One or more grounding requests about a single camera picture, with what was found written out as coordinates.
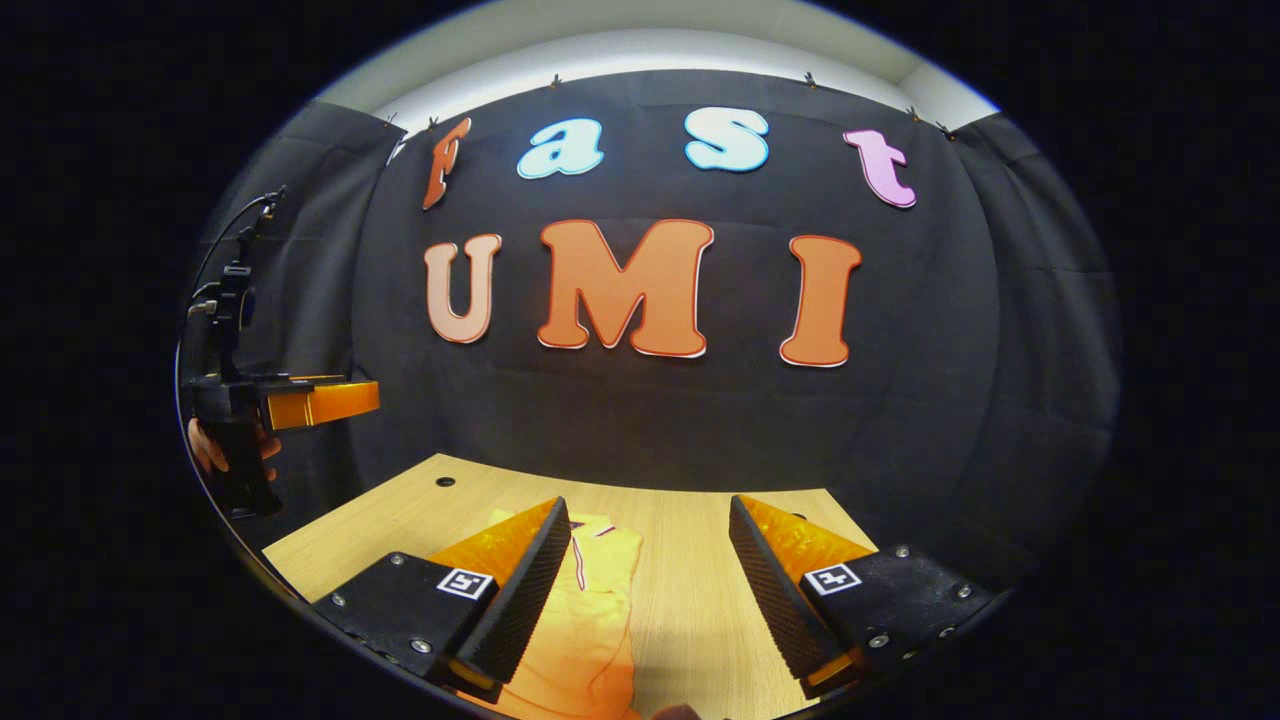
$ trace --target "orange letter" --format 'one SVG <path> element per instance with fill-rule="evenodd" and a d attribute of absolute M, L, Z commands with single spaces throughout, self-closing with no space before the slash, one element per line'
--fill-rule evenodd
<path fill-rule="evenodd" d="M 800 259 L 800 309 L 796 329 L 778 354 L 792 365 L 844 365 L 849 360 L 849 346 L 841 338 L 849 273 L 861 264 L 863 255 L 847 242 L 820 234 L 791 238 L 791 254 Z"/>
<path fill-rule="evenodd" d="M 458 160 L 458 141 L 467 136 L 471 129 L 471 118 L 462 118 L 462 122 L 435 143 L 435 152 L 431 158 L 431 177 L 426 181 L 426 197 L 422 199 L 422 209 L 426 210 L 444 197 L 444 176 L 453 172 L 453 163 Z"/>
<path fill-rule="evenodd" d="M 467 241 L 471 259 L 471 306 L 457 315 L 449 305 L 449 264 L 458 255 L 452 242 L 433 245 L 422 254 L 426 261 L 426 315 L 435 332 L 449 342 L 475 342 L 489 329 L 493 305 L 493 255 L 502 247 L 495 234 L 477 234 Z"/>
<path fill-rule="evenodd" d="M 552 297 L 538 340 L 547 347 L 576 350 L 590 334 L 577 323 L 577 299 L 604 347 L 616 347 L 644 300 L 640 329 L 631 347 L 645 355 L 698 357 L 707 338 L 698 332 L 698 270 L 712 228 L 692 220 L 659 220 L 618 266 L 600 228 L 590 220 L 563 220 L 543 231 L 552 249 Z"/>

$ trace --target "light blue letter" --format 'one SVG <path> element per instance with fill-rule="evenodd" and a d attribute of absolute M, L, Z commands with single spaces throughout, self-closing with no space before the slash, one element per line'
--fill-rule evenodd
<path fill-rule="evenodd" d="M 685 118 L 685 129 L 701 142 L 685 146 L 689 161 L 701 169 L 721 168 L 745 173 L 764 164 L 769 143 L 769 123 L 753 110 L 701 108 Z"/>
<path fill-rule="evenodd" d="M 600 164 L 604 152 L 595 149 L 600 141 L 600 123 L 575 118 L 547 126 L 529 141 L 535 147 L 516 164 L 525 179 L 545 178 L 552 173 L 580 176 Z"/>

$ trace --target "wooden table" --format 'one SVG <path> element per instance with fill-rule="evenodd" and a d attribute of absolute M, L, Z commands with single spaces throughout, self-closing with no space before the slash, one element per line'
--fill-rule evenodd
<path fill-rule="evenodd" d="M 436 478 L 457 480 L 452 487 Z M 876 548 L 824 489 L 748 492 Z M 435 455 L 268 547 L 276 570 L 314 602 L 392 551 L 428 557 L 562 496 L 571 512 L 608 515 L 644 538 L 632 580 L 632 707 L 643 717 L 687 702 L 705 719 L 754 720 L 805 701 L 787 673 L 728 539 L 732 493 L 636 489 L 561 480 Z"/>

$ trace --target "orange cloth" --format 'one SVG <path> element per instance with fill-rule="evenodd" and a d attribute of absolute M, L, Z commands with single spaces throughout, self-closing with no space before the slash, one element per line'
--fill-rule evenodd
<path fill-rule="evenodd" d="M 511 518 L 495 510 L 489 524 Z M 641 720 L 631 710 L 631 577 L 637 533 L 570 512 L 572 539 L 529 647 L 497 703 L 520 720 Z"/>

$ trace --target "letter m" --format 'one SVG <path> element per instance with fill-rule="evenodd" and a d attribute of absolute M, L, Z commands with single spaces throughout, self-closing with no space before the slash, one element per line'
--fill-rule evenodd
<path fill-rule="evenodd" d="M 645 355 L 698 357 L 707 338 L 698 332 L 698 270 L 713 242 L 712 228 L 692 220 L 659 220 L 618 266 L 600 228 L 590 220 L 564 220 L 543 229 L 552 249 L 552 295 L 538 340 L 547 347 L 577 350 L 590 334 L 579 322 L 586 306 L 604 347 L 617 347 L 631 315 L 644 301 L 631 347 Z"/>

